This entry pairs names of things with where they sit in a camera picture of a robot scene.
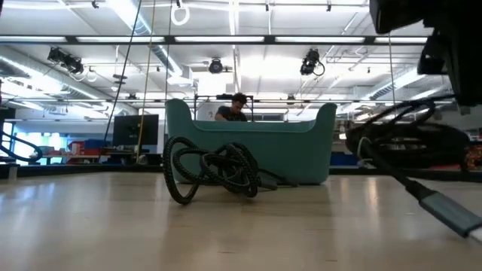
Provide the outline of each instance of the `black screen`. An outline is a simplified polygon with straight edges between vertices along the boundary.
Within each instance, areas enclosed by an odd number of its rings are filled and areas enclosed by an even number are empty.
[[[137,145],[142,116],[121,116],[114,119],[114,138],[112,144]],[[159,115],[144,115],[142,124],[142,145],[157,145]]]

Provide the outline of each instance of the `wooden floor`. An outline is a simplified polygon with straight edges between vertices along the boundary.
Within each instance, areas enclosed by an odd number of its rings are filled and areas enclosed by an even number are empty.
[[[482,186],[430,182],[482,215]],[[427,215],[390,178],[333,176],[253,200],[161,174],[96,173],[0,186],[1,271],[477,270],[482,245]]]

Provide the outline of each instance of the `man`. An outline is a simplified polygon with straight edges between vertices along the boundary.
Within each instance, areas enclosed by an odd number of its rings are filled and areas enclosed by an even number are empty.
[[[236,93],[231,99],[231,107],[220,106],[214,119],[217,121],[248,121],[246,116],[241,112],[246,103],[246,95]]]

